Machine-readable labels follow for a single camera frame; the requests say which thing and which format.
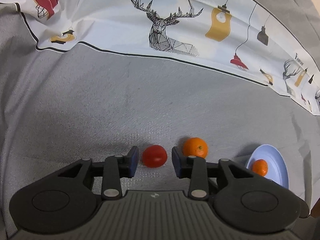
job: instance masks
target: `orange fruit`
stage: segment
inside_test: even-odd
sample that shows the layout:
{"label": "orange fruit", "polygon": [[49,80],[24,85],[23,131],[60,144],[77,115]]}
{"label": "orange fruit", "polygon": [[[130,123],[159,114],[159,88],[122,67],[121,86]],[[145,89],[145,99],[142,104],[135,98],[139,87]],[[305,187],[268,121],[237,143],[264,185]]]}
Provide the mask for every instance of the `orange fruit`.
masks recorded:
{"label": "orange fruit", "polygon": [[185,156],[198,156],[206,158],[208,154],[208,146],[204,140],[198,137],[188,139],[182,149],[183,155]]}
{"label": "orange fruit", "polygon": [[262,159],[257,160],[253,163],[251,170],[264,177],[268,173],[268,163]]}

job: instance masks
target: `geometric deer illustration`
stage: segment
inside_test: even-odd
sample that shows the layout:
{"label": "geometric deer illustration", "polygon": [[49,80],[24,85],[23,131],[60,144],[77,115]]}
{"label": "geometric deer illustration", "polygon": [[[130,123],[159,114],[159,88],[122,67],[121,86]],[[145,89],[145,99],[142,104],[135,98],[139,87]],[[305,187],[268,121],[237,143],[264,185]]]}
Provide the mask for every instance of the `geometric deer illustration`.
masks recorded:
{"label": "geometric deer illustration", "polygon": [[193,8],[190,0],[188,0],[190,4],[189,13],[182,14],[179,7],[178,13],[170,13],[169,17],[163,19],[156,11],[151,9],[152,1],[153,0],[151,0],[146,8],[144,8],[141,0],[131,0],[134,7],[140,11],[146,12],[148,19],[153,23],[149,34],[150,47],[160,51],[174,52],[190,56],[199,55],[197,49],[192,44],[183,43],[167,37],[165,34],[165,28],[170,25],[178,24],[178,18],[194,18],[199,16],[202,13],[203,8],[197,14],[194,14],[195,9]]}
{"label": "geometric deer illustration", "polygon": [[287,87],[287,92],[288,92],[290,95],[292,95],[293,97],[295,97],[294,91],[288,86],[286,80],[287,80],[288,78],[290,78],[290,77],[295,76],[296,74],[298,74],[298,73],[300,72],[300,70],[299,70],[299,69],[297,69],[297,70],[295,69],[292,73],[288,73],[289,66],[291,65],[291,64],[289,64],[290,62],[293,62],[293,60],[286,60],[286,61],[284,62],[284,65],[283,65],[283,67],[284,67],[284,72],[282,73],[282,78],[283,78],[283,80],[284,80],[284,82],[285,82],[285,85],[286,85],[286,87]]}

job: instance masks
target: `gray fabric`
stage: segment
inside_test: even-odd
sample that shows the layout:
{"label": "gray fabric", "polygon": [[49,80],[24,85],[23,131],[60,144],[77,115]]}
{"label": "gray fabric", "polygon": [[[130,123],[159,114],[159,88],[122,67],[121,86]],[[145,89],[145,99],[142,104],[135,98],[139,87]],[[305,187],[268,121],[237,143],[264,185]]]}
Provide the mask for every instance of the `gray fabric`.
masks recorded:
{"label": "gray fabric", "polygon": [[256,0],[298,39],[320,68],[320,17],[311,0]]}
{"label": "gray fabric", "polygon": [[[272,4],[281,19],[275,4],[284,10],[294,5],[278,1],[262,4]],[[308,23],[295,22],[306,27],[304,46],[319,48]],[[83,44],[64,54],[36,51],[12,5],[0,5],[0,28],[0,205],[9,236],[16,230],[8,209],[12,195],[84,156],[101,161],[132,145],[143,150],[160,144],[167,163],[159,169],[140,164],[134,179],[122,179],[124,190],[187,189],[188,180],[177,179],[171,163],[171,148],[187,136],[208,143],[211,162],[245,163],[258,145],[272,144],[284,156],[290,189],[309,205],[319,197],[320,119],[291,99],[172,60],[98,52]]]}

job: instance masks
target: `red tomato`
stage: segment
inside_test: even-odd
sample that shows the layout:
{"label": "red tomato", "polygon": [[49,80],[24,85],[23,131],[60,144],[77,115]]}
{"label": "red tomato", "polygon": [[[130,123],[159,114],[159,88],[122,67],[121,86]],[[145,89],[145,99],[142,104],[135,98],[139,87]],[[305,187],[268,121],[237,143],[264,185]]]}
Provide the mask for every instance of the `red tomato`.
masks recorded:
{"label": "red tomato", "polygon": [[143,164],[148,168],[158,168],[167,161],[167,152],[160,145],[153,145],[148,147],[142,153]]}

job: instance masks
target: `blue bowl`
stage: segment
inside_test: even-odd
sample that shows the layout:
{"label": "blue bowl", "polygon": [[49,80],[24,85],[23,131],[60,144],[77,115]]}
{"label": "blue bowl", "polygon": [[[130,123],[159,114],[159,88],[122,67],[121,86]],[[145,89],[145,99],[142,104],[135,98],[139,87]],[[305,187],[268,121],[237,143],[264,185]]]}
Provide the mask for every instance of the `blue bowl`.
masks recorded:
{"label": "blue bowl", "polygon": [[281,153],[272,145],[263,144],[254,150],[247,162],[246,168],[251,170],[253,163],[260,159],[268,163],[268,173],[264,177],[289,189],[288,171]]}

